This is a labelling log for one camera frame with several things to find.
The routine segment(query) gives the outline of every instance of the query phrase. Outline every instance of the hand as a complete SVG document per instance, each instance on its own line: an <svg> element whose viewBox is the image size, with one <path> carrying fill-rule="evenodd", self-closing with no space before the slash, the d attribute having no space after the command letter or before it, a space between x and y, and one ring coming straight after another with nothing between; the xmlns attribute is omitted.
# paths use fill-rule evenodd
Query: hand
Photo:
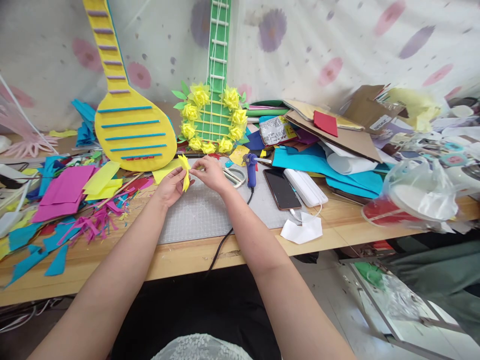
<svg viewBox="0 0 480 360"><path fill-rule="evenodd" d="M232 183L225 177L220 161L211 156L207 155L197 160L192 166L190 173L220 195L234 188Z"/></svg>
<svg viewBox="0 0 480 360"><path fill-rule="evenodd" d="M160 182L154 197L158 199L160 204L170 208L177 202L183 194L184 178L187 172L181 167L177 167L171 173L163 178ZM190 186L195 183L195 180L190 181Z"/></svg>

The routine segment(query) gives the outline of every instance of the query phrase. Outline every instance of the cutting mat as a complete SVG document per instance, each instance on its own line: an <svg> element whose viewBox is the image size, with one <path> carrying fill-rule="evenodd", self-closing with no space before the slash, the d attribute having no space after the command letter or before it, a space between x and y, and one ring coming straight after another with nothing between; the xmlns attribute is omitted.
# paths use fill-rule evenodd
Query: cutting mat
<svg viewBox="0 0 480 360"><path fill-rule="evenodd" d="M192 166L195 161L196 159L189 159L188 163ZM221 158L223 164L226 161L227 158ZM247 173L246 167L233 165L232 168L242 169L245 174ZM266 166L258 164L255 193L250 202L250 208L269 229L282 228L287 219L296 221L288 210L281 211L277 207L263 173L266 168ZM195 184L168 210L158 240L159 244L224 236L231 229L232 224L220 195L205 186L195 176L192 176L192 179L196 179ZM250 189L246 182L236 190L245 201L249 199Z"/></svg>

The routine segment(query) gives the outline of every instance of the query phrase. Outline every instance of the black power cord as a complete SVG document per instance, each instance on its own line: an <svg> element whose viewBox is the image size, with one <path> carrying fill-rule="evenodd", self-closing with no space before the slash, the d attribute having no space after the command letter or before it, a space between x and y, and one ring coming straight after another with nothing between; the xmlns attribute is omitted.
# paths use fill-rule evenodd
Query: black power cord
<svg viewBox="0 0 480 360"><path fill-rule="evenodd" d="M254 188L254 187L251 187L250 190L251 190L251 194L250 194L250 198L249 198L248 201L246 202L247 205L250 205L250 202L252 201L252 198L254 197L255 188ZM215 256L213 257L213 260L211 261L210 268L208 268L208 270L207 270L207 272L206 272L206 274L205 274L204 279L206 279L207 276L210 275L210 272L211 272L212 269L214 268L215 262L217 261L217 258L219 257L220 249L222 248L222 245L224 244L225 240L228 238L228 236L232 233L233 230L234 230L234 228L232 227L232 228L230 229L230 231L227 232L226 235L223 237L223 239L220 241L220 245L218 245L218 248L216 249Z"/></svg>

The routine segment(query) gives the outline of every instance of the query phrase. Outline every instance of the smartphone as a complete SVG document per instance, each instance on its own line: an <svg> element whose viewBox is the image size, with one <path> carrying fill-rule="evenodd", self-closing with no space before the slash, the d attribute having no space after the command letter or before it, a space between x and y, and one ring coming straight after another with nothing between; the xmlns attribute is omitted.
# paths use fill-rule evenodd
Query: smartphone
<svg viewBox="0 0 480 360"><path fill-rule="evenodd" d="M295 191L284 177L284 169L265 169L263 173L280 210L300 209L302 207Z"/></svg>

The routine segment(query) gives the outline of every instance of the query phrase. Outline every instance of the floor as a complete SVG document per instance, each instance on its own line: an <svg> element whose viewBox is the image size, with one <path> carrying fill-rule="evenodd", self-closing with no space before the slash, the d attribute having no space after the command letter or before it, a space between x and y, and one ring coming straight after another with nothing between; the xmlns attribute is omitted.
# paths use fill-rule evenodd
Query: floor
<svg viewBox="0 0 480 360"><path fill-rule="evenodd" d="M358 360L425 359L383 339L377 330L382 329L378 313L353 273L338 263L334 251L321 252L316 264L305 264L294 258L292 261ZM68 306L69 300L64 301L58 308ZM62 314L61 310L45 312L18 329L0 334L0 359L26 359ZM430 350L453 359L480 359L480 347L465 334L427 328L415 322L400 323L402 333L411 334L417 345L430 346Z"/></svg>

